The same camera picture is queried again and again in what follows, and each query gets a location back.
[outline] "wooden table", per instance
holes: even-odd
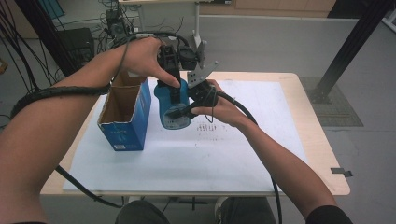
[[[330,168],[339,164],[332,148],[323,132],[315,112],[310,104],[300,79],[290,73],[242,73],[214,72],[209,78],[216,80],[249,80],[279,82],[295,122],[297,133],[303,144],[308,165],[320,176],[333,195],[348,195],[349,185],[343,175],[335,175]],[[88,116],[78,136],[61,162],[65,170],[69,170],[78,142],[84,134],[91,114]],[[63,191],[64,178],[54,172],[42,189],[42,194],[62,195],[81,194],[80,192]],[[127,195],[124,192],[109,192],[108,195]]]

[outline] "cardboard box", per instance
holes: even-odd
[[[116,151],[143,150],[151,95],[146,78],[120,74],[107,95],[98,126]]]

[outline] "forearm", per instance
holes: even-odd
[[[115,75],[120,59],[115,51],[96,56],[56,87],[103,87]],[[97,96],[53,97],[26,106],[0,134],[0,198],[13,202],[0,205],[0,217],[22,217],[23,203],[38,199],[38,194],[92,109]]]
[[[333,196],[318,175],[256,124],[248,119],[240,119],[236,127],[247,138],[273,179],[305,218],[321,205],[336,205]]]

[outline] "white sheet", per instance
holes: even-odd
[[[282,88],[277,82],[219,81],[243,104],[260,127],[278,143],[307,161]],[[105,96],[99,99],[84,133],[70,174],[90,190],[180,193],[271,192],[271,178],[245,137],[235,128],[205,116],[189,127],[165,130],[158,100],[152,102],[145,149],[116,152],[96,122]],[[68,181],[65,190],[76,190]]]

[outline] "black pole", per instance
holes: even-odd
[[[347,37],[344,45],[338,51],[319,84],[315,89],[308,91],[308,97],[312,103],[328,103],[327,96],[332,87],[343,75],[375,27],[384,18],[392,3],[393,0],[374,0],[371,2]]]
[[[68,54],[60,37],[56,33],[55,26],[50,16],[40,5],[38,0],[15,0],[26,19],[43,41],[53,60],[58,64],[65,77],[68,77],[78,70]]]

